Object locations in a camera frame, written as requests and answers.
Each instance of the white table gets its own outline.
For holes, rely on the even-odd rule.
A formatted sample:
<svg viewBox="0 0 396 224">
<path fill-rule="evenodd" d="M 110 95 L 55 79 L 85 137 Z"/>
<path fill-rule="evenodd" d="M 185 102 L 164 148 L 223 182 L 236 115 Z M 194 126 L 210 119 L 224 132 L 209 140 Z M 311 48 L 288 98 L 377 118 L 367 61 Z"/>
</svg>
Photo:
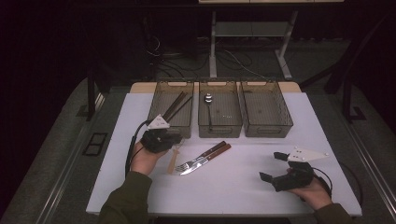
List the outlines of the white table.
<svg viewBox="0 0 396 224">
<path fill-rule="evenodd" d="M 87 206 L 88 213 L 98 214 L 109 193 L 122 184 L 131 138 L 138 125 L 147 119 L 152 96 L 153 93 L 126 96 Z M 301 147 L 330 153 L 330 158 L 310 164 L 332 179 L 333 200 L 343 205 L 350 215 L 361 216 L 359 203 L 304 93 L 284 93 L 294 126 L 286 138 L 280 139 L 246 138 L 243 132 L 239 138 L 199 138 L 196 96 L 197 92 L 193 101 L 191 138 L 181 147 L 177 164 L 195 158 L 221 140 L 230 143 L 232 148 L 183 176 L 166 173 L 172 153 L 163 156 L 150 175 L 153 184 L 148 196 L 148 212 L 151 215 L 295 217 L 311 214 L 312 210 L 298 197 L 288 192 L 275 192 L 274 187 L 262 182 L 259 176 L 259 172 L 284 175 L 289 166 L 285 161 L 274 159 L 273 153 L 290 153 L 294 147 Z"/>
</svg>

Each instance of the metal object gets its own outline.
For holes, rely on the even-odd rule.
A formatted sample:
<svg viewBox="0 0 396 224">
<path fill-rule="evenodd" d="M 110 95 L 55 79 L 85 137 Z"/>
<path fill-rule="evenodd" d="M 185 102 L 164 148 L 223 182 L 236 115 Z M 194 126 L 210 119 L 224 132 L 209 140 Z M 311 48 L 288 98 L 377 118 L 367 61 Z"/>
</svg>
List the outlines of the metal object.
<svg viewBox="0 0 396 224">
<path fill-rule="evenodd" d="M 225 145 L 226 145 L 226 143 L 225 143 L 224 141 L 222 141 L 222 142 L 218 143 L 217 145 L 213 146 L 212 148 L 210 148 L 208 151 L 206 151 L 206 152 L 204 152 L 203 154 L 199 155 L 199 156 L 198 156 L 197 158 L 195 158 L 194 160 L 192 160 L 192 161 L 187 161 L 187 162 L 185 162 L 185 163 L 183 163 L 183 164 L 181 164 L 181 165 L 175 167 L 175 170 L 178 171 L 178 172 L 184 172 L 184 171 L 186 171 L 187 169 L 191 168 L 197 161 L 203 159 L 204 157 L 210 155 L 210 153 L 212 153 L 212 152 L 218 150 L 219 148 L 221 148 L 221 147 L 223 147 L 223 146 L 225 146 Z"/>
<path fill-rule="evenodd" d="M 209 116 L 209 130 L 211 131 L 212 130 L 212 116 L 210 114 L 210 105 L 212 104 L 212 101 L 213 101 L 212 94 L 207 93 L 204 97 L 204 101 L 205 101 L 205 104 L 207 105 L 207 113 Z"/>
<path fill-rule="evenodd" d="M 215 152 L 211 153 L 209 156 L 199 160 L 198 162 L 196 162 L 191 168 L 187 169 L 186 171 L 184 171 L 183 173 L 181 173 L 180 175 L 187 175 L 190 174 L 191 172 L 195 171 L 196 169 L 202 167 L 203 165 L 207 164 L 209 161 L 215 159 L 218 155 L 220 155 L 221 153 L 225 152 L 226 150 L 230 149 L 231 145 L 230 144 L 226 144 L 225 146 L 219 148 L 218 150 L 216 150 Z"/>
</svg>

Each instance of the transparent container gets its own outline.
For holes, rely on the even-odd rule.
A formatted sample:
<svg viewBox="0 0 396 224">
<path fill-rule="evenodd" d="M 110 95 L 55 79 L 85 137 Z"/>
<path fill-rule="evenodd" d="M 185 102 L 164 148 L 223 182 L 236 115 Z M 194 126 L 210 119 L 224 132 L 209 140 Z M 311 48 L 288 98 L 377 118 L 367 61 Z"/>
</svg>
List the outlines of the transparent container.
<svg viewBox="0 0 396 224">
<path fill-rule="evenodd" d="M 211 94 L 212 103 L 205 102 Z M 199 136 L 202 138 L 237 138 L 242 129 L 235 78 L 203 77 L 199 82 Z"/>
<path fill-rule="evenodd" d="M 293 121 L 276 81 L 243 78 L 239 97 L 246 137 L 286 137 Z"/>
<path fill-rule="evenodd" d="M 170 124 L 169 133 L 191 137 L 191 113 L 194 78 L 163 77 L 158 79 L 148 119 L 159 114 Z"/>
</svg>

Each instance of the fork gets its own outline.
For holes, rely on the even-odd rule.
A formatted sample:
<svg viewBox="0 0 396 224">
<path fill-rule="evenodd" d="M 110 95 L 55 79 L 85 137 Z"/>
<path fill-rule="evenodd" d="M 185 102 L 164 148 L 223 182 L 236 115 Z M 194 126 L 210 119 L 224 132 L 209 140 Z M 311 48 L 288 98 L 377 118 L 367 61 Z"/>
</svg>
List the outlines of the fork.
<svg viewBox="0 0 396 224">
<path fill-rule="evenodd" d="M 225 146 L 225 145 L 226 145 L 226 143 L 225 143 L 224 141 L 222 141 L 222 142 L 218 143 L 217 145 L 213 146 L 212 148 L 210 148 L 208 151 L 206 151 L 206 152 L 204 152 L 203 154 L 199 155 L 199 156 L 198 156 L 197 158 L 195 158 L 194 160 L 184 162 L 183 164 L 181 164 L 181 165 L 175 167 L 175 170 L 178 171 L 178 172 L 184 172 L 184 171 L 186 171 L 187 169 L 189 169 L 190 167 L 192 167 L 192 166 L 194 165 L 195 162 L 197 162 L 197 161 L 203 159 L 204 157 L 210 155 L 212 152 L 218 150 L 219 148 L 221 148 L 221 147 L 223 147 L 223 146 Z"/>
</svg>

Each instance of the hand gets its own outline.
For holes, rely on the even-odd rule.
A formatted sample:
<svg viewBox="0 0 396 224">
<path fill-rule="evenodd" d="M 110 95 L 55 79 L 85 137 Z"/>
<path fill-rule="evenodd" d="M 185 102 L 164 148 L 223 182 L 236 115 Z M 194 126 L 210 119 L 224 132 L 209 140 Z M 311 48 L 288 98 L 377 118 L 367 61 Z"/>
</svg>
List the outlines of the hand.
<svg viewBox="0 0 396 224">
<path fill-rule="evenodd" d="M 308 186 L 299 189 L 289 189 L 288 192 L 303 198 L 314 210 L 318 210 L 332 203 L 329 194 L 316 178 L 314 178 Z"/>
<path fill-rule="evenodd" d="M 161 156 L 165 155 L 166 152 L 168 152 L 168 150 L 159 153 L 152 153 L 145 149 L 140 142 L 138 142 L 134 145 L 133 155 L 135 156 L 132 160 L 130 170 L 143 175 L 149 175 L 154 169 L 157 160 Z"/>
</svg>

